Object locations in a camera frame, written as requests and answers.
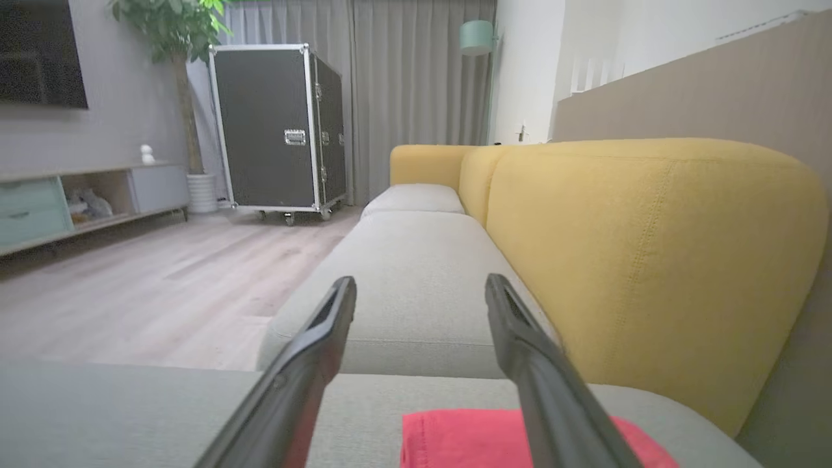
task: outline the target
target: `teal lampshade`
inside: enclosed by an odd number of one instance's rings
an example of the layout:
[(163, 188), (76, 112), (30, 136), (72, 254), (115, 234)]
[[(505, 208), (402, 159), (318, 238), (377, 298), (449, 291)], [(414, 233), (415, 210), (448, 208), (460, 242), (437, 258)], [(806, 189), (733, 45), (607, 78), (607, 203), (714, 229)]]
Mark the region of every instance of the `teal lampshade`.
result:
[(463, 55), (483, 55), (494, 49), (494, 27), (484, 20), (469, 21), (459, 27), (459, 48)]

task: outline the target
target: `tv stand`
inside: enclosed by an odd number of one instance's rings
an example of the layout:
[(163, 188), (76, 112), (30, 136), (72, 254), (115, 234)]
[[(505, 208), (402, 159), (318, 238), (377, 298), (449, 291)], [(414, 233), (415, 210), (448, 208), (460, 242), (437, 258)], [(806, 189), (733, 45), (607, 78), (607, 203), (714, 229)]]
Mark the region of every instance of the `tv stand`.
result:
[[(107, 200), (112, 216), (83, 219), (70, 215), (67, 198), (91, 188)], [(0, 177), (0, 255), (41, 246), (85, 232), (163, 213), (182, 211), (187, 221), (185, 168), (157, 162)]]

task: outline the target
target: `laminate flooring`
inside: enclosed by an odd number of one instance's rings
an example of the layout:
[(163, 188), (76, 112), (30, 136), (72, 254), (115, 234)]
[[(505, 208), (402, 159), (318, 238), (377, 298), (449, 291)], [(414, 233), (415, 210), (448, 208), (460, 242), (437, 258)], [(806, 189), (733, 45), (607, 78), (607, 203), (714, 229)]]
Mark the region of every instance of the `laminate flooring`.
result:
[(0, 356), (252, 370), (269, 320), (358, 222), (166, 215), (0, 257)]

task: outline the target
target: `red cloth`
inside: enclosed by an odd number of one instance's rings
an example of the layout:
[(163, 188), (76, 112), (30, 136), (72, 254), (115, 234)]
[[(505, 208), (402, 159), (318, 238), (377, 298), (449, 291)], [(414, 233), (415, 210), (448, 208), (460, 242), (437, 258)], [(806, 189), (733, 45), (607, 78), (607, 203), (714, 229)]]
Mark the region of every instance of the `red cloth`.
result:
[[(630, 421), (612, 421), (645, 468), (678, 468)], [(436, 410), (402, 418), (402, 468), (532, 468), (520, 410)]]

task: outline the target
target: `yellow sofa backrest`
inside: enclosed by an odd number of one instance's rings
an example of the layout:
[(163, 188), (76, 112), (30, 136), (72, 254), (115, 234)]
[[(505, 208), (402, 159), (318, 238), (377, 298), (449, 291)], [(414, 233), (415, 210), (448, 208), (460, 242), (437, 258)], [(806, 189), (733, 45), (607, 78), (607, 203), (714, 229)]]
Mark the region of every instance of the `yellow sofa backrest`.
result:
[(492, 175), (503, 155), (512, 149), (510, 146), (475, 147), (463, 157), (457, 189), (459, 201), (465, 212), (484, 227)]
[(668, 396), (734, 436), (813, 281), (827, 216), (815, 174), (763, 147), (565, 142), (499, 159), (486, 228), (587, 381)]
[(480, 147), (401, 145), (390, 153), (390, 185), (432, 183), (459, 190), (465, 155)]

